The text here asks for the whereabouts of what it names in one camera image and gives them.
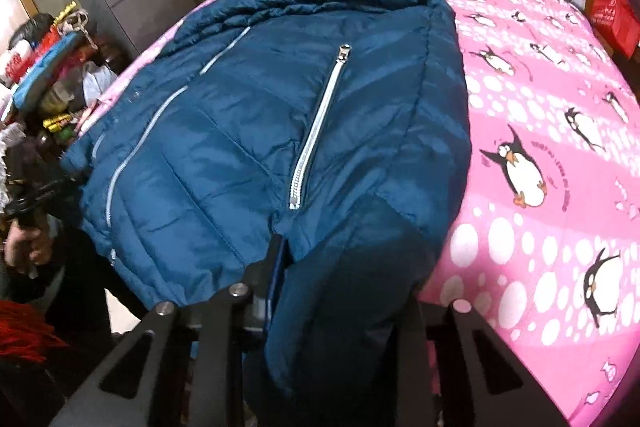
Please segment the person's left hand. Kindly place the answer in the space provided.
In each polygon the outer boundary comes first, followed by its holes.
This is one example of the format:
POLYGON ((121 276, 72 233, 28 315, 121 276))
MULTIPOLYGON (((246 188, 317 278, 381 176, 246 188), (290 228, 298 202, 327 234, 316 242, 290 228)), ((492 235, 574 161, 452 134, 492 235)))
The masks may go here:
POLYGON ((22 228, 14 220, 4 244, 4 262, 20 273, 27 273, 32 267, 46 265, 51 260, 52 245, 47 221, 37 228, 22 228))

